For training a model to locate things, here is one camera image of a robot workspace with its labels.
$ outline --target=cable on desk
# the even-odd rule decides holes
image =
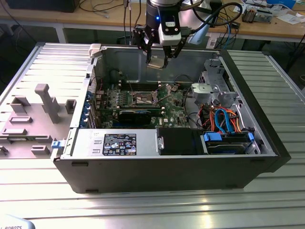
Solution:
[[[3,9],[5,10],[5,12],[23,29],[23,31],[25,31],[25,33],[35,42],[35,44],[37,43],[37,41],[23,28],[22,25],[20,25],[20,23],[10,14],[10,12],[7,11],[7,9],[4,7],[2,0],[0,0],[0,4],[3,7]]]
[[[289,58],[288,60],[288,63],[287,63],[287,66],[286,66],[286,69],[285,71],[286,72],[289,72],[289,70],[291,69],[291,67],[294,65],[294,63],[296,62],[296,60],[302,55],[302,53],[305,51],[305,44],[303,45],[303,47],[301,47],[301,49],[299,50],[299,47],[302,43],[302,41],[304,40],[305,38],[305,33],[302,37],[302,39],[300,40],[300,42],[298,43],[295,51],[293,52],[292,56]]]
[[[230,21],[226,21],[226,22],[222,22],[222,23],[211,23],[209,22],[213,17],[215,17],[222,9],[228,7],[228,6],[237,6],[239,8],[239,12],[237,14],[237,16],[235,16],[233,19],[231,19]],[[194,8],[193,9],[193,12],[195,14],[195,16],[201,21],[203,22],[203,24],[197,28],[196,30],[193,30],[193,33],[195,32],[198,32],[199,30],[201,30],[205,25],[212,25],[212,26],[220,26],[220,25],[227,25],[227,24],[230,24],[231,22],[235,21],[237,18],[240,17],[240,15],[242,15],[243,13],[243,8],[242,6],[239,4],[239,3],[236,3],[236,2],[229,2],[229,3],[226,3],[224,5],[222,5],[221,7],[219,7],[214,13],[212,13],[208,19],[205,21],[203,20],[196,12],[196,10]]]
[[[127,6],[124,6],[123,27],[124,27],[124,40],[125,40],[125,44],[127,44],[127,41],[126,41],[126,24],[125,24],[126,10],[127,10]]]
[[[132,3],[129,3],[129,45],[132,45]]]
[[[230,24],[228,24],[228,30],[229,30],[229,34],[228,34],[228,37],[227,37],[227,41],[225,42],[224,49],[226,49],[226,47],[227,47],[227,45],[228,45],[228,41],[229,41],[230,34],[231,34]]]
[[[84,11],[87,11],[87,12],[102,12],[102,11],[105,11],[105,10],[111,10],[111,9],[113,9],[113,8],[116,8],[116,7],[119,7],[119,6],[123,6],[124,4],[120,4],[120,5],[116,5],[116,6],[112,6],[112,7],[109,7],[109,8],[107,8],[107,9],[102,9],[102,10],[87,10],[87,9],[85,9],[85,8],[83,8],[81,5],[85,2],[85,1],[87,1],[87,0],[83,0],[82,2],[80,2],[80,5],[79,5],[79,7],[80,7],[80,9],[82,9],[82,10],[84,10]]]
[[[137,20],[135,20],[134,27],[136,27],[136,26],[137,26],[137,24],[138,24],[138,20],[139,20],[139,18],[140,18],[140,16],[141,16],[141,11],[142,11],[141,6],[142,6],[142,4],[141,4],[141,0],[139,0],[139,7],[140,7],[140,11],[139,11],[139,15],[138,15],[138,17],[137,17]]]

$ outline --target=blue latch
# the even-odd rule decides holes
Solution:
[[[64,148],[66,144],[65,140],[61,140],[61,141],[53,141],[51,144],[52,149],[60,149],[60,148]]]
[[[253,136],[252,133],[248,133],[248,137],[249,137],[249,139],[250,139],[251,142],[254,141],[254,136]]]
[[[204,138],[204,141],[205,142],[208,142],[208,141],[212,141],[212,142],[215,142],[215,141],[222,141],[223,139],[221,138],[221,135],[220,133],[215,133],[215,132],[208,132],[208,133],[205,133],[203,135],[203,138]]]

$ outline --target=side panel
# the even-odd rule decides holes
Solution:
[[[250,90],[248,84],[244,80],[243,76],[240,73],[240,70],[237,68],[236,64],[232,60],[230,54],[223,50],[221,52],[221,56],[223,57],[224,67],[230,77],[236,82],[238,85],[238,90],[244,97],[247,102],[248,107],[253,113],[257,123],[259,124],[261,130],[263,131],[267,141],[269,142],[272,150],[279,156],[276,163],[273,164],[272,167],[268,170],[268,172],[275,172],[282,165],[284,165],[287,161],[291,159],[289,153],[287,152],[284,144],[281,139],[277,135],[270,121],[268,120],[266,114],[262,110],[252,91]]]
[[[243,188],[276,157],[55,160],[77,193]]]

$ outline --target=paper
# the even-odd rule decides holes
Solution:
[[[257,5],[260,5],[260,6],[267,6],[268,5],[267,2],[264,1],[264,0],[247,0],[246,3],[247,4],[252,4],[252,5],[257,4]]]
[[[291,14],[285,14],[283,16],[280,16],[280,17],[277,17],[278,19],[282,20],[282,21],[285,21],[289,24],[298,24],[300,22],[300,19],[294,15],[291,15]]]
[[[299,3],[301,5],[305,5],[305,1],[304,0],[296,0],[296,3]]]
[[[247,7],[247,6],[250,6],[250,4],[242,3],[241,6],[242,6],[242,8],[243,8],[243,13],[244,13],[244,11],[246,10],[246,7]],[[235,8],[234,8],[233,11],[234,11],[234,12],[239,12],[239,8],[238,8],[237,6],[235,6]]]

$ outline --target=white sticker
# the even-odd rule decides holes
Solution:
[[[167,27],[175,27],[176,23],[174,21],[168,21],[165,23]]]

